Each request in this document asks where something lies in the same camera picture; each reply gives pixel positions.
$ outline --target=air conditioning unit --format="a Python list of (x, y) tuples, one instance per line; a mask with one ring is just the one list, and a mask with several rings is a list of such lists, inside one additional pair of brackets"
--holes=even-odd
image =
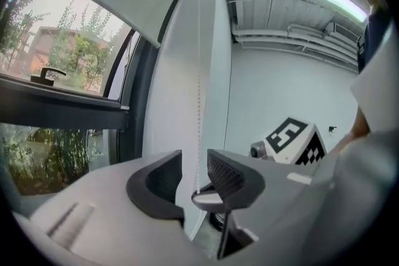
[(357, 49), (357, 39), (358, 36), (355, 35), (352, 31), (336, 24), (334, 22), (330, 22), (324, 29), (324, 32), (331, 37), (334, 37), (342, 42), (352, 46)]

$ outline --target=ceiling light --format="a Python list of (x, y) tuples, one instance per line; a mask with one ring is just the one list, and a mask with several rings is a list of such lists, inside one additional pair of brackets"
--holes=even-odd
[(347, 13), (351, 14), (360, 22), (363, 22), (367, 18), (366, 12), (350, 0), (327, 0), (327, 1), (345, 10)]

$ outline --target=window pane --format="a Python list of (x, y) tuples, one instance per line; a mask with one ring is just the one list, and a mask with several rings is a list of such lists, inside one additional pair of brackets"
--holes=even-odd
[(8, 175), (7, 189), (14, 188), (25, 215), (88, 172), (109, 165), (103, 131), (0, 123), (0, 136), (2, 182)]
[(0, 72), (30, 81), (43, 67), (54, 86), (102, 96), (130, 27), (91, 0), (9, 0)]

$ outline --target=black wheel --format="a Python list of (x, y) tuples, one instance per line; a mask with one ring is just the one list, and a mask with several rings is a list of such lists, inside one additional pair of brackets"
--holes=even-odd
[(215, 229), (221, 232), (224, 226), (224, 214), (210, 213), (209, 223), (211, 223)]

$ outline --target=sky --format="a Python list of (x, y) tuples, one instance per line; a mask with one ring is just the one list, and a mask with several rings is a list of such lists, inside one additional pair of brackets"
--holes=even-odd
[[(46, 16), (42, 21), (36, 22), (33, 25), (31, 31), (36, 32), (40, 26), (56, 27), (65, 7), (68, 6), (71, 1), (72, 0), (34, 0), (22, 10), (22, 13), (28, 14), (30, 11), (32, 11), (33, 15), (37, 15), (43, 14), (45, 12), (50, 12), (50, 14)], [(74, 0), (73, 7), (77, 15), (76, 20), (72, 25), (72, 29), (80, 28), (81, 14), (87, 4), (89, 4), (89, 8), (87, 9), (86, 13), (86, 22), (90, 19), (90, 16), (97, 7), (97, 4), (91, 0)], [(102, 17), (105, 17), (105, 15), (106, 11), (103, 10)], [(111, 15), (110, 20), (105, 26), (105, 31), (107, 34), (104, 40), (109, 41), (110, 36), (112, 34), (115, 34), (122, 24), (123, 22), (119, 18)], [(33, 36), (30, 36), (27, 43), (30, 44), (33, 38)]]

